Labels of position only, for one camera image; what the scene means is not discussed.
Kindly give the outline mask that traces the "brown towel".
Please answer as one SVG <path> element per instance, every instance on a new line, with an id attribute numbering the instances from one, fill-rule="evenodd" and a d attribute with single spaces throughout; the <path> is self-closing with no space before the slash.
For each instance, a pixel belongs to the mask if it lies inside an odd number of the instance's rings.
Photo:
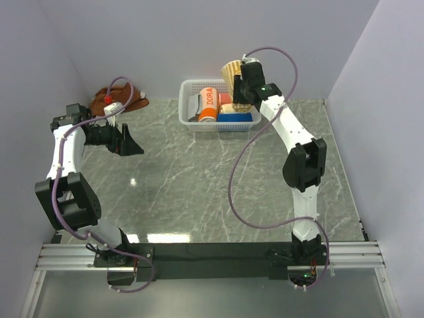
<path id="1" fill-rule="evenodd" d="M 107 97 L 107 87 L 101 88 L 91 102 L 89 109 L 94 117 L 104 116 L 104 108 L 110 103 L 122 103 L 123 105 L 128 101 L 131 94 L 131 87 L 129 83 L 125 85 L 114 85 L 110 91 L 110 97 Z M 149 100 L 141 96 L 140 90 L 134 87 L 133 95 L 130 98 L 128 106 L 124 112 L 131 112 L 142 109 L 149 105 Z"/>

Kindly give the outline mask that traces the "yellow striped Doraemon towel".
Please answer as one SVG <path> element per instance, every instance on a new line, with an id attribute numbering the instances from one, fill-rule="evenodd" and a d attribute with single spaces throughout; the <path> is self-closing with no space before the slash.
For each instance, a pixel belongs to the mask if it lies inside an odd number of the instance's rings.
<path id="1" fill-rule="evenodd" d="M 246 103 L 239 103 L 235 97 L 235 76 L 241 75 L 241 61 L 233 60 L 226 63 L 221 68 L 221 75 L 227 86 L 227 93 L 229 97 L 226 99 L 220 99 L 219 112 L 222 114 L 229 113 L 249 113 L 252 105 Z"/>

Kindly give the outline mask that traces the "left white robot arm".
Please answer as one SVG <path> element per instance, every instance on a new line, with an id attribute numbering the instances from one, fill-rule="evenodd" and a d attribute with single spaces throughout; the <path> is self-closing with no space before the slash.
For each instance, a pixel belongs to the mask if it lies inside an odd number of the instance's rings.
<path id="1" fill-rule="evenodd" d="M 92 111 L 76 103 L 66 107 L 65 115 L 53 118 L 52 165 L 46 179 L 34 188 L 54 229 L 79 240 L 96 240 L 96 245 L 86 247 L 109 266 L 128 266 L 136 256 L 123 230 L 101 218 L 100 200 L 81 172 L 81 160 L 86 146 L 105 146 L 121 157 L 143 154 L 127 124 L 116 123 L 122 111 L 121 103 L 108 105 L 106 123 L 98 125 Z"/>

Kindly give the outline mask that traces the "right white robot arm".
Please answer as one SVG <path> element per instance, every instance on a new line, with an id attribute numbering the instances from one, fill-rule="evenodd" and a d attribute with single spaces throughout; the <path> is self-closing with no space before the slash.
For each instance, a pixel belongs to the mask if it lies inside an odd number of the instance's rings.
<path id="1" fill-rule="evenodd" d="M 255 106 L 269 120 L 288 152 L 282 174 L 292 191 L 295 221 L 290 247 L 277 255 L 288 264 L 310 264 L 326 253 L 315 220 L 327 143 L 322 138 L 315 138 L 299 122 L 276 84 L 266 83 L 262 64 L 257 59 L 242 61 L 240 71 L 241 74 L 235 76 L 234 99 Z"/>

